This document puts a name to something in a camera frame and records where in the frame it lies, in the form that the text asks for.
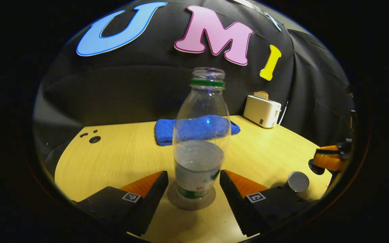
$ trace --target bottle label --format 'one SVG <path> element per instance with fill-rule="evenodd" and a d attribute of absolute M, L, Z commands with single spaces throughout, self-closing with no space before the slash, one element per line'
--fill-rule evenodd
<path fill-rule="evenodd" d="M 177 191 L 183 197 L 201 198 L 208 195 L 220 168 L 208 172 L 195 172 L 176 164 Z"/>

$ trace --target black cloth backdrop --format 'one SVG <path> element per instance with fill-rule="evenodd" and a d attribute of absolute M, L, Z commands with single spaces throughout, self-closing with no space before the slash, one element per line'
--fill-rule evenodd
<path fill-rule="evenodd" d="M 136 1 L 112 11 L 125 10 L 106 26 L 103 36 L 125 29 L 136 13 L 133 8 L 148 2 L 154 1 Z M 205 35 L 202 42 L 207 49 L 203 53 L 185 53 L 174 48 L 174 42 L 182 39 L 188 27 L 191 12 L 186 8 L 190 5 L 214 10 L 225 28 L 238 21 L 253 30 L 246 66 L 224 58 L 224 51 L 230 44 L 219 55 L 211 54 Z M 288 30 L 281 23 L 279 26 L 282 32 L 265 15 L 233 1 L 167 2 L 156 10 L 136 40 L 113 51 L 79 56 L 76 47 L 89 28 L 86 26 L 62 48 L 44 76 L 43 90 L 38 95 L 57 109 L 60 116 L 83 126 L 174 119 L 190 92 L 193 68 L 210 66 L 226 72 L 224 98 L 230 115 L 242 115 L 247 95 L 264 90 L 271 100 L 282 104 L 281 116 L 289 102 L 282 126 L 319 146 L 343 141 L 349 137 L 350 111 L 354 108 L 352 98 L 346 94 L 346 75 L 315 37 Z M 273 79 L 267 81 L 259 76 L 259 71 L 268 60 L 270 45 L 276 46 L 282 57 L 277 62 Z M 66 143 L 82 129 L 77 125 L 66 135 L 53 133 L 57 128 L 52 128 L 52 121 L 44 123 L 36 115 L 34 124 L 37 149 L 42 151 L 51 151 Z M 47 140 L 60 143 L 49 146 Z M 52 157 L 59 159 L 55 153 Z"/>

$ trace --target bottle mouth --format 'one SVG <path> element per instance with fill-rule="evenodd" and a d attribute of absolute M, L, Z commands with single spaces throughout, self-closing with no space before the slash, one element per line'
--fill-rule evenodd
<path fill-rule="evenodd" d="M 221 81 L 225 78 L 225 72 L 213 67 L 197 67 L 193 70 L 193 79 Z"/>

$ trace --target white toaster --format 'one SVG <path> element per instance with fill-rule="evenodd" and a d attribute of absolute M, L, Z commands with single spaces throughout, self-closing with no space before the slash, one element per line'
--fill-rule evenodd
<path fill-rule="evenodd" d="M 247 96 L 244 117 L 264 128 L 275 127 L 280 112 L 281 104 L 278 102 Z"/>

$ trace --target metal cylinder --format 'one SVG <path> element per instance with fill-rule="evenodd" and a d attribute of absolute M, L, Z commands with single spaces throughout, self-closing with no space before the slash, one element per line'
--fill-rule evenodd
<path fill-rule="evenodd" d="M 292 192 L 304 192 L 309 188 L 309 178 L 306 174 L 294 171 L 287 178 L 286 183 L 283 185 L 285 188 L 292 190 Z"/>

